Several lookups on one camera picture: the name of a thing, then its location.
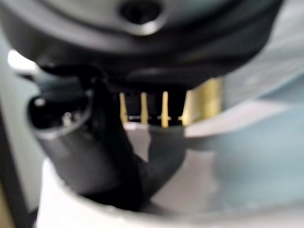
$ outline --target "black plastic housing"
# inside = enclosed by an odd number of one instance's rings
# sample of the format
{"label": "black plastic housing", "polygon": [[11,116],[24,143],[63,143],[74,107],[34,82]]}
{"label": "black plastic housing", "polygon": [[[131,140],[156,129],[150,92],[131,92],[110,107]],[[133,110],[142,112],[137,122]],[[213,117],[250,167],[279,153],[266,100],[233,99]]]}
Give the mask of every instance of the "black plastic housing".
{"label": "black plastic housing", "polygon": [[2,0],[0,16],[12,46],[43,69],[94,65],[110,82],[129,88],[191,89],[256,55],[282,2],[232,1],[207,17],[144,37],[81,23],[36,0]]}

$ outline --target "white wall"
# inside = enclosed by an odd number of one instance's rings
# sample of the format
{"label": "white wall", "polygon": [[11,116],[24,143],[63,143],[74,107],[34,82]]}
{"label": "white wall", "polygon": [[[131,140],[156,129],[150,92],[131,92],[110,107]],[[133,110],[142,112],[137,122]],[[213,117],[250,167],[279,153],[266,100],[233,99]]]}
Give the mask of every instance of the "white wall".
{"label": "white wall", "polygon": [[38,206],[44,154],[26,122],[27,101],[38,89],[18,78],[7,63],[9,46],[0,33],[0,97],[13,156],[29,210]]}

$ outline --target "metal pin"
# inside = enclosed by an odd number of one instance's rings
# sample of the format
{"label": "metal pin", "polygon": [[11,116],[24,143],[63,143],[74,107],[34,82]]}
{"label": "metal pin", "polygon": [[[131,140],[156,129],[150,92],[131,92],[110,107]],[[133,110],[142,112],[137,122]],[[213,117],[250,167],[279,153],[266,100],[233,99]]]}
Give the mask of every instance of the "metal pin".
{"label": "metal pin", "polygon": [[70,127],[73,124],[72,114],[65,113],[64,116],[62,117],[62,123],[65,127]]}

